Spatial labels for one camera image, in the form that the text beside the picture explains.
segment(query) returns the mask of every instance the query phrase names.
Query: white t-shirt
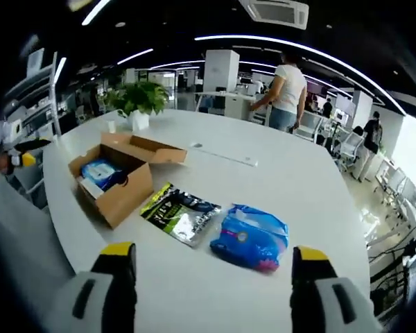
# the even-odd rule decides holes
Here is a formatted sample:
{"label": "white t-shirt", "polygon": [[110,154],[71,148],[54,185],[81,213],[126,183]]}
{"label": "white t-shirt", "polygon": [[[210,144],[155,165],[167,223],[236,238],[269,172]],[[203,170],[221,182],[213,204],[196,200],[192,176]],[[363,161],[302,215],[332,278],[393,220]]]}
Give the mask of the white t-shirt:
{"label": "white t-shirt", "polygon": [[297,104],[302,90],[306,87],[304,74],[296,66],[277,66],[275,75],[285,79],[279,96],[272,102],[272,106],[280,110],[297,114]]}
{"label": "white t-shirt", "polygon": [[263,83],[259,80],[256,80],[254,84],[257,86],[257,94],[260,94],[261,90],[263,89]]}

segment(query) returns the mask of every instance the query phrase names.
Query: blue package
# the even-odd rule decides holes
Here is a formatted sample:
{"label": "blue package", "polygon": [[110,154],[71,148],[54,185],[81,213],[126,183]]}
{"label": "blue package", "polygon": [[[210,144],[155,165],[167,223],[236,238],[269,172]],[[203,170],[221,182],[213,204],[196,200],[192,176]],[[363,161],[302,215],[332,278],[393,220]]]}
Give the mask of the blue package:
{"label": "blue package", "polygon": [[288,226],[271,214],[234,205],[210,247],[225,261],[273,272],[279,268],[279,256],[288,248]]}
{"label": "blue package", "polygon": [[122,170],[116,168],[104,159],[94,160],[81,168],[82,176],[88,178],[100,189],[106,191],[116,183],[123,182],[126,178]]}

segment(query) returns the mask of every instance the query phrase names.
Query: cardboard box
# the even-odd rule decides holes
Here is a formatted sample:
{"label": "cardboard box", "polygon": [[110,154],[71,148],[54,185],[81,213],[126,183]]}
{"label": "cardboard box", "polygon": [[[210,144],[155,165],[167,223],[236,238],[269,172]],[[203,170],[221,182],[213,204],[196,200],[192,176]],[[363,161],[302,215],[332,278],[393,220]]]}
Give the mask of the cardboard box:
{"label": "cardboard box", "polygon": [[184,149],[129,134],[102,133],[102,143],[148,163],[182,163],[187,156]]}
{"label": "cardboard box", "polygon": [[[183,162],[186,156],[185,150],[134,135],[103,133],[101,144],[69,163],[69,170],[79,188],[114,229],[154,192],[148,163]],[[81,167],[98,158],[128,172],[127,183],[96,193],[90,182],[80,181]]]}

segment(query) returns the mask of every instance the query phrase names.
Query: ceiling vent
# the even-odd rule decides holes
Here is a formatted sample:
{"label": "ceiling vent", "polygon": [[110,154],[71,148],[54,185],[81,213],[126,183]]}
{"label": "ceiling vent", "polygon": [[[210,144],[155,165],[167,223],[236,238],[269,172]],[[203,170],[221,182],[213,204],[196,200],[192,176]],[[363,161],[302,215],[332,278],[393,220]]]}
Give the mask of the ceiling vent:
{"label": "ceiling vent", "polygon": [[239,0],[256,22],[281,24],[305,30],[309,6],[290,0]]}

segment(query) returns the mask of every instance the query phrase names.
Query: white cup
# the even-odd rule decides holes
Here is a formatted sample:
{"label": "white cup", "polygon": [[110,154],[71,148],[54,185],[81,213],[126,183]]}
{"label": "white cup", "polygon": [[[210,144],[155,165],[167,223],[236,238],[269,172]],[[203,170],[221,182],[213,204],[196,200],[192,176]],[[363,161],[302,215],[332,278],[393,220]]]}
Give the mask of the white cup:
{"label": "white cup", "polygon": [[108,130],[110,133],[115,133],[116,132],[116,122],[114,120],[109,120],[108,121]]}

